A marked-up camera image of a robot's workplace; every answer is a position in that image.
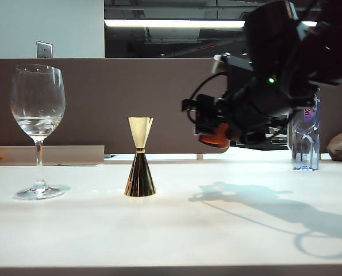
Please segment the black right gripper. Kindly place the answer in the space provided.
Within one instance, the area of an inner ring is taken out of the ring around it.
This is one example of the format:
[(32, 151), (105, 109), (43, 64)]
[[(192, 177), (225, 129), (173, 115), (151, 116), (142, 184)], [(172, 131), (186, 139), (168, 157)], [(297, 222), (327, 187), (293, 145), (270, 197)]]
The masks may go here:
[(225, 135), (226, 132), (227, 138), (243, 144), (264, 142), (268, 126), (290, 109), (290, 101), (275, 84), (250, 83), (229, 92), (225, 96), (225, 116), (214, 97), (199, 94), (196, 100), (182, 101), (182, 111), (186, 111), (190, 121), (195, 121), (196, 135)]

